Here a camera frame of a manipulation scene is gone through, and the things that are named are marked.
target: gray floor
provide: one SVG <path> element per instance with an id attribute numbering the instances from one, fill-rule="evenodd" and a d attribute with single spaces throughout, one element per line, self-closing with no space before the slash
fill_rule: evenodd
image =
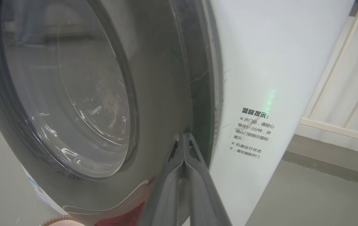
<path id="1" fill-rule="evenodd" d="M 57 215 L 38 199 L 0 133 L 0 225 L 37 226 Z M 271 225 L 358 225 L 358 184 L 281 161 L 247 223 Z"/>

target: washing machine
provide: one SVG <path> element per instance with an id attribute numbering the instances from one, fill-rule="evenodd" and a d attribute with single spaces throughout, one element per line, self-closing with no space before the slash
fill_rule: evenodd
<path id="1" fill-rule="evenodd" d="M 136 225 L 191 132 L 245 225 L 352 4 L 0 0 L 0 131 L 42 200 L 98 226 Z"/>

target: sticker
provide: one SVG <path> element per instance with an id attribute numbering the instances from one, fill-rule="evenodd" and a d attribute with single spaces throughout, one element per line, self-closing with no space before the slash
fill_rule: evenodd
<path id="1" fill-rule="evenodd" d="M 31 179 L 29 176 L 27 176 L 29 181 L 31 182 L 32 187 L 34 188 L 35 192 L 37 193 L 37 196 L 44 201 L 46 204 L 48 204 L 49 206 L 51 206 L 46 198 L 46 195 L 44 193 L 44 191 L 41 189 L 41 187 L 33 180 Z"/>
<path id="2" fill-rule="evenodd" d="M 258 160 L 268 150 L 275 125 L 268 113 L 243 107 L 235 119 L 227 150 Z"/>

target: round glass door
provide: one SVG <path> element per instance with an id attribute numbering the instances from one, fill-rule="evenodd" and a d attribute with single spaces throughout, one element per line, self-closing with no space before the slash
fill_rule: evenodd
<path id="1" fill-rule="evenodd" d="M 137 127 L 120 43 L 86 0 L 5 0 L 2 11 L 8 70 L 35 136 L 76 175 L 115 174 Z"/>

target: red object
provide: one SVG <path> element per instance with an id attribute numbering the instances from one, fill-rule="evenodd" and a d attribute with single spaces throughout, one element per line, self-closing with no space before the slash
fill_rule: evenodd
<path id="1" fill-rule="evenodd" d="M 94 226 L 136 226 L 143 211 L 144 202 L 120 216 L 99 220 Z"/>

